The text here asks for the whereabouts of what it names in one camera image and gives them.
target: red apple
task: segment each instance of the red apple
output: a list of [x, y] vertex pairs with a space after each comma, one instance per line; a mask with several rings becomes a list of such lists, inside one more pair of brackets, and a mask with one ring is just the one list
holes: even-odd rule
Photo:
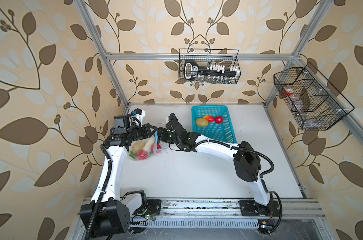
[[207, 120], [208, 122], [213, 122], [213, 121], [215, 121], [215, 118], [213, 118], [212, 116], [210, 116], [210, 115], [205, 115], [204, 116], [204, 119], [205, 120]]
[[218, 116], [218, 117], [216, 117], [216, 118], [215, 118], [215, 122], [216, 122], [217, 124], [220, 124], [220, 123], [222, 123], [222, 122], [223, 122], [223, 118], [222, 118], [222, 117], [220, 117], [220, 116]]
[[137, 153], [137, 158], [139, 160], [145, 160], [148, 158], [148, 153], [144, 150], [140, 150], [138, 153]]
[[151, 147], [151, 152], [152, 153], [161, 153], [162, 151], [160, 150], [160, 149], [162, 149], [162, 147], [160, 147], [160, 145], [158, 144], [157, 145], [157, 151], [155, 152], [155, 145], [152, 145], [152, 147]]

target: plastic bag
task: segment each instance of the plastic bag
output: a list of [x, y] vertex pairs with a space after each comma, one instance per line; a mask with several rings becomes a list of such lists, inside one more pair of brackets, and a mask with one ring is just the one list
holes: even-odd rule
[[151, 156], [157, 156], [161, 154], [162, 147], [160, 144], [156, 144], [155, 136], [147, 139], [133, 142], [131, 145], [128, 156], [134, 160], [145, 160]]

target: wire mesh basket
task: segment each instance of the wire mesh basket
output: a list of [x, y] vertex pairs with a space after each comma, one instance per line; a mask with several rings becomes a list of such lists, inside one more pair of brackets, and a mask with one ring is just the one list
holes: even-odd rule
[[[326, 80], [327, 86], [318, 82], [316, 73]], [[274, 84], [301, 130], [328, 130], [355, 109], [311, 63], [304, 68], [294, 67], [276, 73]]]
[[237, 84], [241, 71], [232, 49], [179, 49], [179, 80]]

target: plastic container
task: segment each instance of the plastic container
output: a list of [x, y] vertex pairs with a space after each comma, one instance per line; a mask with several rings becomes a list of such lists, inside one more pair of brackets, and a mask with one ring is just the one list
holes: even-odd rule
[[[192, 111], [192, 131], [198, 132], [206, 137], [228, 143], [237, 143], [235, 132], [233, 131], [231, 117], [229, 116], [228, 108], [221, 105], [203, 105], [194, 106]], [[207, 127], [198, 127], [195, 124], [197, 118], [203, 118], [205, 115], [210, 115], [214, 118], [217, 116], [223, 117], [223, 122], [217, 124], [210, 122]]]

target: white floor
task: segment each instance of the white floor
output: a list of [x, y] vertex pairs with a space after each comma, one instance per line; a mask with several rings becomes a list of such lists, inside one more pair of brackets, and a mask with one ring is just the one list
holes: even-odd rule
[[[187, 131], [192, 131], [191, 105], [132, 105], [130, 111], [146, 111], [143, 123], [164, 123], [175, 113]], [[265, 175], [268, 190], [281, 198], [302, 198], [299, 187], [262, 105], [227, 105], [236, 139], [247, 141], [268, 156], [275, 170]], [[262, 171], [269, 168], [261, 159]], [[252, 198], [249, 183], [241, 180], [233, 162], [206, 153], [169, 149], [144, 161], [127, 159], [121, 178], [121, 195], [144, 190], [147, 197]]]

